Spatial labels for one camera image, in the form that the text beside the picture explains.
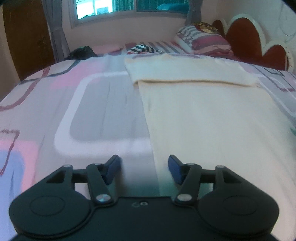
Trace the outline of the red white headboard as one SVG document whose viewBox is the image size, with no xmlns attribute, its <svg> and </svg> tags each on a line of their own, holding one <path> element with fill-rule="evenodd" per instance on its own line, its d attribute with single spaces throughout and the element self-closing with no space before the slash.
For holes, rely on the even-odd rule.
<svg viewBox="0 0 296 241">
<path fill-rule="evenodd" d="M 276 70 L 293 72 L 295 59 L 282 40 L 267 41 L 260 24 L 248 14 L 234 16 L 228 23 L 217 19 L 212 23 L 231 46 L 239 60 Z"/>
</svg>

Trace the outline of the window with white frame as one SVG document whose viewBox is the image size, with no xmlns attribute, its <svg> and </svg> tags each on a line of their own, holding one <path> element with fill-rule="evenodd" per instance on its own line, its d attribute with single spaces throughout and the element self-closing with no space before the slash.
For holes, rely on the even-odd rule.
<svg viewBox="0 0 296 241">
<path fill-rule="evenodd" d="M 184 18 L 189 1 L 159 0 L 85 0 L 68 1 L 71 27 L 124 18 Z"/>
</svg>

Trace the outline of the grey curtain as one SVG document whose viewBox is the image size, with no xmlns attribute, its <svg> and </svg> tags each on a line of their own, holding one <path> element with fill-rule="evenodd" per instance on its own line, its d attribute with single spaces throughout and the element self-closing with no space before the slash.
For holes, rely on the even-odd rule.
<svg viewBox="0 0 296 241">
<path fill-rule="evenodd" d="M 203 0 L 189 0 L 189 10 L 187 13 L 185 25 L 200 22 L 202 19 L 201 7 Z"/>
<path fill-rule="evenodd" d="M 70 50 L 63 30 L 62 1 L 42 1 L 42 5 L 50 31 L 55 61 L 64 61 Z"/>
</svg>

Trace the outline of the red black striped garment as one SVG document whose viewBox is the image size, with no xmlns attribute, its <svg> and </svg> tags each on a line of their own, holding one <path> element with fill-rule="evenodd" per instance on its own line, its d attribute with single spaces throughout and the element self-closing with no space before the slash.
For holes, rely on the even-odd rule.
<svg viewBox="0 0 296 241">
<path fill-rule="evenodd" d="M 146 44 L 138 44 L 127 51 L 127 54 L 145 54 L 145 53 L 163 54 L 163 51 L 153 48 Z"/>
</svg>

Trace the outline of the grey curtain right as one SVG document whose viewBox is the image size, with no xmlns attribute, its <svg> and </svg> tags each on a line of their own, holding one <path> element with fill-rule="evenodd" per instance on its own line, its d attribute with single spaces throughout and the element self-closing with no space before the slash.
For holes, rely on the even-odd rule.
<svg viewBox="0 0 296 241">
<path fill-rule="evenodd" d="M 203 0 L 189 0 L 189 10 L 187 13 L 185 25 L 200 22 L 202 19 L 201 7 Z"/>
</svg>

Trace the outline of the cream knitted sweater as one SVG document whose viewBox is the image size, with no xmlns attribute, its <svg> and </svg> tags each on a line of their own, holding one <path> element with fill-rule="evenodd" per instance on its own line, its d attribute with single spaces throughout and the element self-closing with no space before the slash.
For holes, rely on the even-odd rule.
<svg viewBox="0 0 296 241">
<path fill-rule="evenodd" d="M 171 154 L 205 169 L 224 165 L 295 208 L 292 123 L 236 62 L 183 55 L 137 55 L 125 67 L 138 85 L 161 194 L 175 194 L 165 172 Z"/>
</svg>

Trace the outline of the pink striped bed sheet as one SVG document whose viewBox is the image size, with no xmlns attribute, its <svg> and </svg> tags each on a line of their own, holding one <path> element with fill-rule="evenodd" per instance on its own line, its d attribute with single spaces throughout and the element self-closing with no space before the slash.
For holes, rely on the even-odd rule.
<svg viewBox="0 0 296 241">
<path fill-rule="evenodd" d="M 175 41 L 154 41 L 154 42 L 138 42 L 138 43 L 125 43 L 125 44 L 109 44 L 109 45 L 98 45 L 91 47 L 95 54 L 98 56 L 103 55 L 124 55 L 127 54 L 127 51 L 132 47 L 138 44 L 146 44 L 153 48 L 163 51 L 163 53 L 169 54 L 191 54 L 191 55 L 203 55 L 203 56 L 210 56 L 210 57 L 217 57 L 217 58 L 225 58 L 229 60 L 240 61 L 237 57 L 234 56 L 232 50 L 221 50 L 221 49 L 214 49 L 207 51 L 205 53 L 200 53 L 199 51 L 191 51 L 189 52 L 188 49 L 182 48 L 178 45 Z"/>
</svg>

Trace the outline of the yellow patterned cushion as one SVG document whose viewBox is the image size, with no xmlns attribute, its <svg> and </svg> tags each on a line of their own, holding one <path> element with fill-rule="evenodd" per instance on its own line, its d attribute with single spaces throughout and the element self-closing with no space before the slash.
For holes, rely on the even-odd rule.
<svg viewBox="0 0 296 241">
<path fill-rule="evenodd" d="M 195 22 L 195 23 L 192 23 L 192 25 L 200 32 L 204 32 L 208 34 L 220 34 L 215 27 L 205 22 Z"/>
</svg>

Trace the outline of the brown wooden door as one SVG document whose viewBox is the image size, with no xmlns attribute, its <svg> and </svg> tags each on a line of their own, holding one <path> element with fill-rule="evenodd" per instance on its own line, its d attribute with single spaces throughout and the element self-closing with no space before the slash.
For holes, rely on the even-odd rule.
<svg viewBox="0 0 296 241">
<path fill-rule="evenodd" d="M 4 29 L 20 80 L 55 63 L 41 1 L 4 1 Z"/>
</svg>

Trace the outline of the striped pink pillow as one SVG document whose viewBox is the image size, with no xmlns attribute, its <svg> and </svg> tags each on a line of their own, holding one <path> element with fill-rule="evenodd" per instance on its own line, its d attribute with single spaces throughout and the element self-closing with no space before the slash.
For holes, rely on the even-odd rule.
<svg viewBox="0 0 296 241">
<path fill-rule="evenodd" d="M 180 28 L 174 41 L 189 52 L 195 50 L 205 53 L 214 49 L 231 50 L 230 44 L 220 34 L 208 34 L 198 31 L 193 25 Z"/>
</svg>

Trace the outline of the pink grey patterned quilt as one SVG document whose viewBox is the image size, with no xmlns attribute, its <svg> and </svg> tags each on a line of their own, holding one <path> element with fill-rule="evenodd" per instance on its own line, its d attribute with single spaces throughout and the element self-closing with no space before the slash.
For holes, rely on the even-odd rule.
<svg viewBox="0 0 296 241">
<path fill-rule="evenodd" d="M 168 159 L 165 172 L 176 192 L 160 193 L 142 98 L 125 67 L 125 60 L 137 55 L 60 62 L 33 74 L 2 100 L 1 240 L 16 235 L 9 217 L 11 202 L 64 165 L 84 169 L 118 155 L 121 172 L 112 182 L 116 195 L 178 194 Z M 236 62 L 258 78 L 259 87 L 287 116 L 295 135 L 295 75 L 222 60 Z M 273 235 L 294 240 L 295 208 L 279 209 Z"/>
</svg>

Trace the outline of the black bag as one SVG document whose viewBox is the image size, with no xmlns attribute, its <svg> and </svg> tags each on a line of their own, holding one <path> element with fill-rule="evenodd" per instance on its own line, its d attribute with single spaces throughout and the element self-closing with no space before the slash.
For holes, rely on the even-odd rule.
<svg viewBox="0 0 296 241">
<path fill-rule="evenodd" d="M 82 46 L 70 52 L 69 56 L 66 57 L 65 60 L 86 60 L 91 57 L 98 57 L 98 55 L 95 54 L 91 47 Z"/>
</svg>

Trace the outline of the grey curtain left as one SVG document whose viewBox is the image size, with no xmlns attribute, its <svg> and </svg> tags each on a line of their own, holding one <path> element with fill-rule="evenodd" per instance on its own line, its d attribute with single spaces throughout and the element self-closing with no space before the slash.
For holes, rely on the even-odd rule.
<svg viewBox="0 0 296 241">
<path fill-rule="evenodd" d="M 63 30 L 62 1 L 42 1 L 42 5 L 50 31 L 55 61 L 64 61 L 70 50 Z"/>
</svg>

